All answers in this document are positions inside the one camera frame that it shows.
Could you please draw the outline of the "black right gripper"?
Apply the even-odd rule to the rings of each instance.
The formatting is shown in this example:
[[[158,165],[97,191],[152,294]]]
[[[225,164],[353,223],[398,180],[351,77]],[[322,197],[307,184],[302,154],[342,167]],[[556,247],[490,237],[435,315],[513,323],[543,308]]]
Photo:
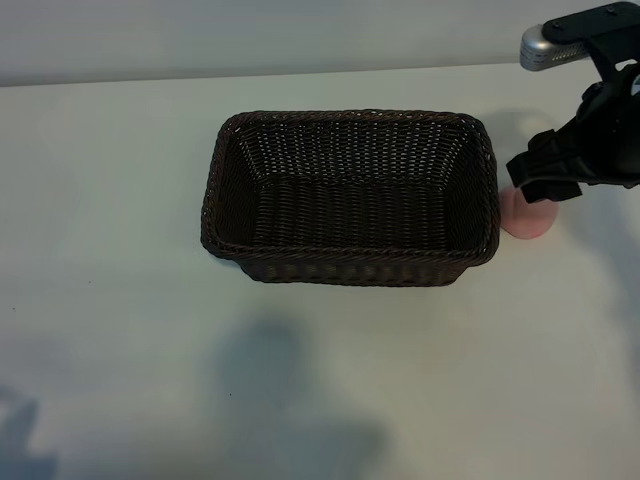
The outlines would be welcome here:
[[[511,182],[528,204],[563,202],[582,195],[579,184],[639,184],[639,65],[616,70],[590,85],[571,128],[576,157],[567,162],[556,130],[534,135],[528,152],[510,160]]]

